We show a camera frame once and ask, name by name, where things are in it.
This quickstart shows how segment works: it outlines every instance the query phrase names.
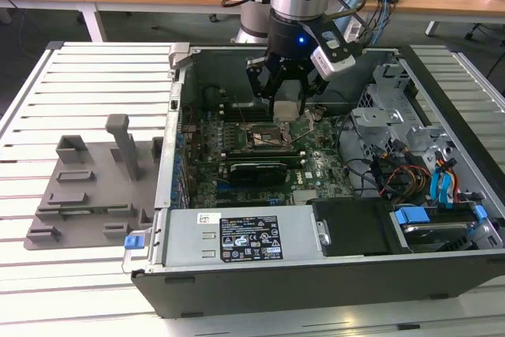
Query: gray carpet floor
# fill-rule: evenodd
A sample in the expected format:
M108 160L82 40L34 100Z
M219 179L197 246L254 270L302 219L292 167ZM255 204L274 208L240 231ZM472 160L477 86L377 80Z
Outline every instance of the gray carpet floor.
M10 10L13 23L0 25L0 115L12 102L36 59L51 40L89 41L88 31L77 22L77 12L34 9ZM186 13L101 13L109 41L228 43L239 28L237 16L219 16L211 23L208 15ZM505 51L505 29L488 25L475 31L472 41L464 39L471 24L442 23L433 37L425 35L425 22L400 22L392 18L377 46L398 47L406 44L446 45L463 52L486 74ZM505 60L490 77L500 90L505 90Z

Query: desk leg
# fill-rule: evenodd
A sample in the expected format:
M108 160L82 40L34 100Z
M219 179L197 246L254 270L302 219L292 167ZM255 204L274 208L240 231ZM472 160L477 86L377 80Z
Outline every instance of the desk leg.
M427 36L433 36L436 32L437 27L439 26L438 21L430 21L428 24L428 27L426 28L425 35Z
M89 36L94 43L102 43L107 41L107 36L103 30L102 19L100 13L96 10L94 3L83 3L79 6L79 10L84 16L86 26L88 27Z
M10 24L13 19L10 17L7 8L0 8L0 24Z

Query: blue cable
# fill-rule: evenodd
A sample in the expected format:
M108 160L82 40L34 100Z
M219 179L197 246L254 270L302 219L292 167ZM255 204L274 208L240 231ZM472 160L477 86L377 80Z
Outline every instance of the blue cable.
M384 0L383 12L382 15L380 15L379 30L377 31L375 37L373 38L372 45L375 45L377 43L377 40L380 38L384 28L386 27L386 15L387 15L387 0Z

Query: blue drive latch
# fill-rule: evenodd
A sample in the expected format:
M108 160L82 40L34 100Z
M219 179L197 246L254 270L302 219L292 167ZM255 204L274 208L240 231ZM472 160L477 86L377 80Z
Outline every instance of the blue drive latch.
M423 207L401 207L395 212L400 225L429 223L428 213Z

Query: motherboard chip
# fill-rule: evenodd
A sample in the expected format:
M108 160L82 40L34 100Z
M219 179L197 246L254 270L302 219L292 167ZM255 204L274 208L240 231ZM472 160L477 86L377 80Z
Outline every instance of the motherboard chip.
M251 128L252 146L254 148L282 148L282 133L278 126L256 125Z

